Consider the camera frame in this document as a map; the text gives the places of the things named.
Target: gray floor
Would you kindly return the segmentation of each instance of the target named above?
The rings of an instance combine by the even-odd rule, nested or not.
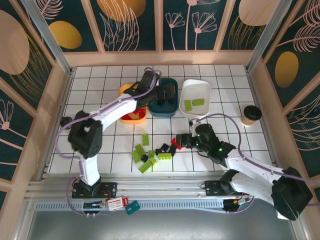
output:
[[[295,240],[291,224],[255,200],[237,215],[199,210],[125,211],[86,218],[73,212],[36,212],[28,240]]]

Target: dark teal container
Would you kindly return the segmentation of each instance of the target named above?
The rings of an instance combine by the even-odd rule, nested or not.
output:
[[[148,106],[148,109],[152,116],[156,118],[171,118],[173,115],[175,115],[176,111],[178,110],[178,83],[173,78],[165,78],[163,77],[161,79],[160,85],[165,84],[173,84],[175,87],[175,94],[173,96],[174,102],[173,104],[170,104],[168,101],[165,101],[163,106],[159,106],[157,104],[157,101],[154,101],[151,105]]]

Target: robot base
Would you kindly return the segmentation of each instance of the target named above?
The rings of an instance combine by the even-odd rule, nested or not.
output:
[[[101,178],[96,184],[89,186],[83,181],[73,185],[71,198],[73,199],[105,199],[106,194],[108,198],[114,199],[117,194],[116,182],[101,182]]]

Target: white label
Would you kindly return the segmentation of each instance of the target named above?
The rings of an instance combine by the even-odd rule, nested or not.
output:
[[[122,203],[122,197],[116,198],[116,199],[111,199],[108,201],[108,208],[109,211],[114,211],[117,209],[123,208],[124,205]]]

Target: black cup lid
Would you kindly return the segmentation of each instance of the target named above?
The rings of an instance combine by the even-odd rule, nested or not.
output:
[[[252,121],[257,121],[262,116],[260,108],[258,108],[257,106],[253,106],[253,105],[246,106],[243,110],[243,114],[245,115],[245,117],[247,119],[252,120]]]

